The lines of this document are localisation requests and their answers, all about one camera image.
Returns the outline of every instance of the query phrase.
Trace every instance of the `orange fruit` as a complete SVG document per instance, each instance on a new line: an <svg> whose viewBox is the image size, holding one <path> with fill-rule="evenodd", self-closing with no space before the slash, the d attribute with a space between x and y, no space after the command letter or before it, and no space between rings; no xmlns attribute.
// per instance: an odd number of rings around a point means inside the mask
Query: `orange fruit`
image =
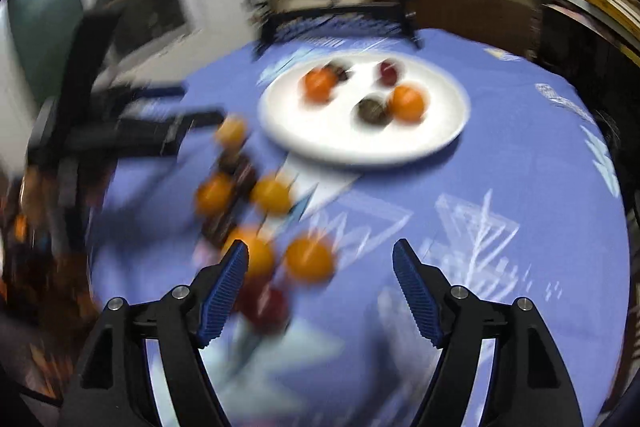
<svg viewBox="0 0 640 427"><path fill-rule="evenodd" d="M230 114L218 127L215 137L218 143L225 149L240 149L246 140L247 125L245 121L235 114Z"/></svg>
<svg viewBox="0 0 640 427"><path fill-rule="evenodd" d="M287 185L267 174L258 180L251 191L251 201L267 214L287 214L291 209L291 195Z"/></svg>
<svg viewBox="0 0 640 427"><path fill-rule="evenodd" d="M225 246L222 248L223 255L231 248L236 239L242 241L249 251L249 268L244 277L267 277L270 279L276 267L276 256L273 253L271 243L260 239L258 231L255 229L237 227L229 234Z"/></svg>
<svg viewBox="0 0 640 427"><path fill-rule="evenodd" d="M201 216L213 216L225 210L234 190L233 181L217 172L196 191L196 212Z"/></svg>
<svg viewBox="0 0 640 427"><path fill-rule="evenodd" d="M289 275L300 282L321 283L335 272L332 247L319 233L307 233L295 238L284 254Z"/></svg>
<svg viewBox="0 0 640 427"><path fill-rule="evenodd" d="M391 93L388 108L398 120L415 123L422 119L427 103L418 89L400 85Z"/></svg>
<svg viewBox="0 0 640 427"><path fill-rule="evenodd" d="M326 103L338 81L336 74L329 68L315 68L303 78L305 97L310 102Z"/></svg>

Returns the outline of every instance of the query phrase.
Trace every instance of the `table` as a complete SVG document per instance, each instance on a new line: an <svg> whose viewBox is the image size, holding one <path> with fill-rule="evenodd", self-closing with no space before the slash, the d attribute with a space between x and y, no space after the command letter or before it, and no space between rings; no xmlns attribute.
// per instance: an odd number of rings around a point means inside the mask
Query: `table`
<svg viewBox="0 0 640 427"><path fill-rule="evenodd" d="M222 104L243 114L254 129L247 147L263 171L299 174L298 219L278 235L278 250L308 227L324 228L339 247L331 284L296 290L287 333L262 341L239 374L234 360L255 340L241 321L231 319L204 350L234 427L409 425L438 354L419 336L392 272L392 245L401 237L452 284L484 299L526 295L536 303L585 425L607 396L622 345L629 261L620 189L598 128L561 77L443 31L420 35L418 52L391 39L326 39L274 46L254 62L246 46L193 73L177 106L148 110ZM352 48L417 55L455 76L472 102L460 138L413 164L366 172L312 165L272 144L255 110L264 87L296 60ZM217 153L210 133L196 131L177 162L118 165L90 234L102 303L116 295L130 303L158 299L190 283L208 261L193 193ZM478 423L491 354L487 342L467 427ZM176 425L153 349L150 358L162 420Z"/></svg>

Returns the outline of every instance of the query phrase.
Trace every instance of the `silver bolt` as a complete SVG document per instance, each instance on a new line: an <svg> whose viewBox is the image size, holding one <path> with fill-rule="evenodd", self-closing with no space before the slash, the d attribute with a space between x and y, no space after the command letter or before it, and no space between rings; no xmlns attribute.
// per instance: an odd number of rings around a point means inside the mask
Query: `silver bolt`
<svg viewBox="0 0 640 427"><path fill-rule="evenodd" d="M171 292L171 295L176 299L184 299L187 295L189 295L189 287L176 286L174 288L174 291Z"/></svg>
<svg viewBox="0 0 640 427"><path fill-rule="evenodd" d="M528 312L529 310L533 309L533 302L531 302L526 297L521 297L520 299L518 299L517 304L518 308L520 308L524 312Z"/></svg>
<svg viewBox="0 0 640 427"><path fill-rule="evenodd" d="M456 299L466 299L469 296L469 290L464 286L453 286L451 288L451 295Z"/></svg>
<svg viewBox="0 0 640 427"><path fill-rule="evenodd" d="M124 299L122 297L114 297L113 299L110 299L109 302L107 302L107 308L111 311L116 311L122 308L123 304Z"/></svg>

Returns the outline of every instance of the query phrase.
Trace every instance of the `white plate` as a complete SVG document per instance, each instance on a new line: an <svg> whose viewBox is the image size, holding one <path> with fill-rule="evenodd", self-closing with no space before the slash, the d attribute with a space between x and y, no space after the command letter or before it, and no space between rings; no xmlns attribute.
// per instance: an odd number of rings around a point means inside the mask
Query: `white plate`
<svg viewBox="0 0 640 427"><path fill-rule="evenodd" d="M378 64L400 64L399 84L425 90L431 103L419 124L392 121L384 128L355 117L365 96L387 96L392 88L378 83ZM339 60L351 67L351 78L338 84L326 105L305 101L302 77L312 68ZM291 152L324 162L349 165L393 165L430 155L460 134L471 112L465 89L450 74L424 60L390 52L341 52L296 64L265 90L258 106L260 123L276 143Z"/></svg>

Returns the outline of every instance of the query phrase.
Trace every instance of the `ribbed blue pad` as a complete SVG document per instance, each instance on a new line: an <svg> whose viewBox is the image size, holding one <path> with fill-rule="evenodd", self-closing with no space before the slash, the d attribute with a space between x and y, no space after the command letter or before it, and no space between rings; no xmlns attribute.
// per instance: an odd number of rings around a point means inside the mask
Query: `ribbed blue pad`
<svg viewBox="0 0 640 427"><path fill-rule="evenodd" d="M409 304L420 334L431 341L435 347L441 347L444 332L440 328L440 312L427 285L422 281L409 253L401 246L394 246L394 272Z"/></svg>
<svg viewBox="0 0 640 427"><path fill-rule="evenodd" d="M204 345L209 344L222 333L222 328L231 312L240 286L242 286L242 280L248 266L249 257L244 245L228 252L225 256L231 257L220 272L211 293L202 304L200 329L198 329L197 337Z"/></svg>

